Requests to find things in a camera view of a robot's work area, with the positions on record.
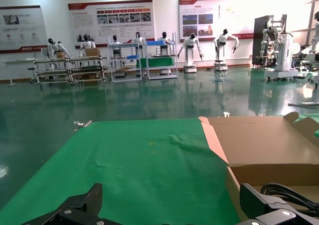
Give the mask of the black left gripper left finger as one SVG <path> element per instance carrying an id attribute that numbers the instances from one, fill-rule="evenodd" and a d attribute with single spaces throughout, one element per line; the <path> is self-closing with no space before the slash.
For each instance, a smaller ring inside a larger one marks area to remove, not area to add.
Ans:
<path id="1" fill-rule="evenodd" d="M 116 225 L 100 218 L 102 208 L 102 184 L 95 183 L 81 195 L 68 197 L 57 209 L 25 222 L 25 225 Z"/>

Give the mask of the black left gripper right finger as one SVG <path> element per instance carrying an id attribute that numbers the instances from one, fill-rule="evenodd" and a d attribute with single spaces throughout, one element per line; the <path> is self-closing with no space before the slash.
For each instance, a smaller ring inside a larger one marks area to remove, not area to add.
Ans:
<path id="1" fill-rule="evenodd" d="M 248 218 L 241 225 L 317 225 L 319 204 L 277 183 L 258 192 L 248 183 L 240 185 L 240 207 Z"/>

